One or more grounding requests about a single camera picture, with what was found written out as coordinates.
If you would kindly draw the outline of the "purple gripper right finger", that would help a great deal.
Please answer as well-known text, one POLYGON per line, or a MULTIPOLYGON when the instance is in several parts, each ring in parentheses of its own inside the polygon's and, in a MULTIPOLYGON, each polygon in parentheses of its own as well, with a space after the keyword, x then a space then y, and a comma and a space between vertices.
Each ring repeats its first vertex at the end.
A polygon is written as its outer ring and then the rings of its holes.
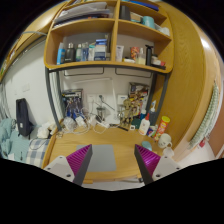
POLYGON ((159 156, 140 145, 135 145, 134 155, 145 185, 181 170, 169 156, 159 156))

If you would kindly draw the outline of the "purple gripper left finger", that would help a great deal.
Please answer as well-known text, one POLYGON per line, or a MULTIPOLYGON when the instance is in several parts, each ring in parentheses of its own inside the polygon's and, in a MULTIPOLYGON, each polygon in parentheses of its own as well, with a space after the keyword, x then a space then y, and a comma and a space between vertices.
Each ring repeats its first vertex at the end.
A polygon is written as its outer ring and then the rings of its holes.
POLYGON ((49 163, 44 170, 81 186, 92 154, 92 145, 87 145, 76 150, 67 157, 62 155, 58 156, 49 163))

